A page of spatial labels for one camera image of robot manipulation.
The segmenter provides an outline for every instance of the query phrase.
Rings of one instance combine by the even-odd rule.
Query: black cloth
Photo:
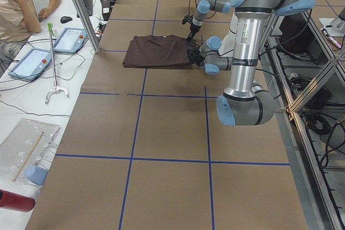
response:
[[[174,67],[191,64],[187,39],[175,35],[134,36],[123,60],[124,67]]]

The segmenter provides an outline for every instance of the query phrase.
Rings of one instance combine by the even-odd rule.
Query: person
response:
[[[0,54],[13,60],[27,39],[40,32],[40,21],[48,18],[60,0],[49,0],[37,13],[32,0],[0,0]]]

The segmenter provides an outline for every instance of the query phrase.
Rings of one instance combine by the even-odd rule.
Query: white table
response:
[[[94,0],[94,3],[94,16],[90,17],[90,20],[92,25],[96,29],[99,23],[99,18],[101,18],[101,4],[99,0]],[[73,20],[66,24],[61,24],[60,18],[62,16],[71,16]],[[53,32],[56,37],[58,37],[60,33],[63,31],[63,29],[66,27],[83,28],[81,20],[77,18],[77,11],[73,5],[72,0],[61,0],[61,4],[56,9],[56,11],[47,20],[41,23],[42,32],[34,33],[30,37],[29,41],[37,39],[49,39],[49,32],[47,27],[48,23],[53,24]],[[32,45],[37,48],[42,48],[46,50],[50,49],[49,40],[34,42],[32,43]],[[32,46],[26,44],[20,51],[16,60],[20,60],[31,48]],[[26,84],[26,82],[23,82],[21,80],[9,81],[13,80],[13,78],[9,77],[7,75],[7,72],[5,72],[4,75],[0,78],[0,100],[10,105],[16,106],[22,110],[25,110],[29,113],[70,115],[75,105],[75,102],[78,98],[80,87],[86,77],[86,74],[88,72],[88,69],[91,65],[94,56],[94,52],[90,42],[87,42],[78,53],[82,57],[76,54],[71,58],[69,58],[70,55],[62,54],[56,54],[55,56],[56,64],[61,64],[57,66],[57,75],[64,79],[71,78],[77,67],[80,66],[80,64],[82,63],[81,66],[78,68],[77,72],[75,73],[75,76],[71,80],[66,81],[58,78],[58,85],[68,89],[70,99],[67,98],[63,92],[60,92],[58,94],[53,94],[50,97],[49,104],[45,104],[46,94],[49,90],[51,90],[54,87],[52,78],[39,78],[36,81],[21,88],[3,91],[5,89],[14,88]],[[43,73],[42,77],[50,77],[52,76],[52,73],[52,69],[49,69]],[[10,133],[13,131],[15,126],[21,121],[21,119],[32,119],[61,126],[61,130],[54,140],[55,143],[59,144],[69,118],[61,116],[28,115],[16,108],[12,108],[6,106],[3,103],[0,103],[0,145],[10,135]],[[1,179],[1,177],[0,189],[4,189],[7,191],[15,192],[33,198],[37,198],[40,192],[40,188],[38,187],[30,187],[28,185],[8,182]],[[25,229],[25,226],[31,216],[31,213],[32,212],[25,213],[0,208],[0,229]]]

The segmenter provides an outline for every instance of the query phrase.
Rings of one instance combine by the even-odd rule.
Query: light blue cup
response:
[[[32,183],[42,186],[45,178],[47,177],[48,171],[42,167],[30,166],[25,170],[26,178]]]

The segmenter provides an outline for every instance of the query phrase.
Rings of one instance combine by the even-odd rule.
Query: black keyboard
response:
[[[92,0],[82,0],[85,7],[87,14],[91,16],[93,14],[93,1]]]

